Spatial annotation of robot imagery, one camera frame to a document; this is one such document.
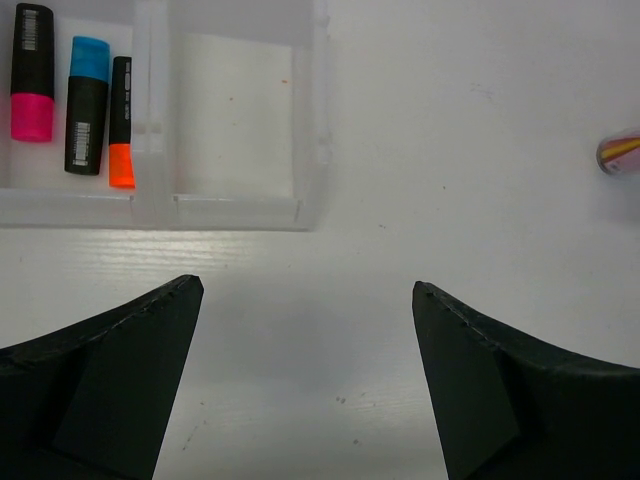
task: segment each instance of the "marker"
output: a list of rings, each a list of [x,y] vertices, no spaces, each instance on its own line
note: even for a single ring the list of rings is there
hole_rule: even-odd
[[[131,57],[113,60],[109,117],[109,185],[135,188],[131,162]]]
[[[11,138],[22,142],[53,139],[54,33],[47,7],[16,6],[11,68]]]
[[[73,38],[64,155],[64,169],[69,173],[100,173],[109,63],[108,43],[89,37]]]

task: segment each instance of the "white tabletop surface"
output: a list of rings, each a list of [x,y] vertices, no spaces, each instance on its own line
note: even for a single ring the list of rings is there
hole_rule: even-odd
[[[636,0],[332,0],[314,233],[0,231],[0,346],[171,278],[205,299],[158,480],[446,478],[411,315],[426,280],[640,367]]]

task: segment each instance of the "white plastic container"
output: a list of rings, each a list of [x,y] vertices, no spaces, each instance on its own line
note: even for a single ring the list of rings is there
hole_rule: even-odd
[[[56,15],[52,144],[10,140],[17,2],[0,0],[0,225],[308,230],[330,161],[326,0],[40,0]],[[135,191],[64,172],[74,35],[133,57]]]

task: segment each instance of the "white label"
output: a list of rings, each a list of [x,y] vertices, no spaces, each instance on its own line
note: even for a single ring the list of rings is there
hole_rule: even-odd
[[[76,123],[75,131],[75,158],[73,164],[79,167],[89,165],[87,155],[89,154],[89,140],[91,139],[91,125],[86,122]]]
[[[35,10],[25,10],[22,17],[22,49],[38,50],[38,12]]]

